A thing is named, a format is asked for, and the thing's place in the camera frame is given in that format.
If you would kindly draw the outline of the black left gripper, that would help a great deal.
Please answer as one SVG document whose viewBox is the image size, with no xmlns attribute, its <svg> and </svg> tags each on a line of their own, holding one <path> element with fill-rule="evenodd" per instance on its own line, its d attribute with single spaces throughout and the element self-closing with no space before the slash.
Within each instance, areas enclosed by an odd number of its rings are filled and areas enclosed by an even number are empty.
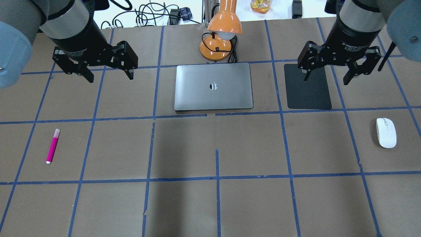
<svg viewBox="0 0 421 237">
<path fill-rule="evenodd" d="M 94 75 L 88 65 L 112 66 L 124 71 L 129 80 L 134 79 L 134 70 L 138 68 L 135 51 L 127 41 L 115 46 L 108 44 L 94 20 L 88 20 L 84 29 L 75 36 L 51 40 L 58 46 L 54 48 L 53 60 L 66 74 L 75 73 L 93 83 Z"/>
</svg>

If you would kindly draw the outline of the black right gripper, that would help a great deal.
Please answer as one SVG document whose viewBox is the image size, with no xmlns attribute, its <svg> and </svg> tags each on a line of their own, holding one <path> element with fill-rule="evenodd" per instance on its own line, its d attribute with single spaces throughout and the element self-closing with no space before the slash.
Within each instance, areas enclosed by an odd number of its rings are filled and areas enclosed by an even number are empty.
<svg viewBox="0 0 421 237">
<path fill-rule="evenodd" d="M 349 70 L 343 77 L 344 85 L 361 74 L 370 75 L 381 59 L 380 48 L 370 47 L 378 33 L 356 31 L 337 18 L 322 46 L 308 41 L 299 54 L 298 68 L 306 73 L 304 81 L 313 70 L 324 67 L 325 63 L 346 63 Z M 356 61 L 364 56 L 365 61 L 358 65 Z"/>
</svg>

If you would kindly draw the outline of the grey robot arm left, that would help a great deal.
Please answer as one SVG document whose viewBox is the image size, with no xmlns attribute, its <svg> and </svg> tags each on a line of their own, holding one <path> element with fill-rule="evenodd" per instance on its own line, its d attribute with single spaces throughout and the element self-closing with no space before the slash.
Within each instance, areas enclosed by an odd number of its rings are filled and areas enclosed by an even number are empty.
<svg viewBox="0 0 421 237">
<path fill-rule="evenodd" d="M 109 66 L 130 80 L 138 56 L 128 42 L 109 44 L 93 19 L 95 11 L 109 8 L 108 0 L 2 0 L 0 3 L 0 86 L 19 79 L 42 31 L 56 45 L 52 59 L 66 74 L 93 83 L 89 66 Z"/>
</svg>

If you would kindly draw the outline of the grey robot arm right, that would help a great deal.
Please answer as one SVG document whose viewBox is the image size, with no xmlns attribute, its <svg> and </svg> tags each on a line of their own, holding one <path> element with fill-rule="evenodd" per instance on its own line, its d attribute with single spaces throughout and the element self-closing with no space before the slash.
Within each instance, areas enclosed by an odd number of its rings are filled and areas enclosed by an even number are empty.
<svg viewBox="0 0 421 237">
<path fill-rule="evenodd" d="M 420 61 L 419 0 L 328 0 L 325 12 L 336 21 L 323 45 L 308 41 L 298 57 L 298 68 L 311 72 L 324 66 L 347 66 L 343 84 L 353 77 L 381 71 L 398 48 L 412 61 Z"/>
</svg>

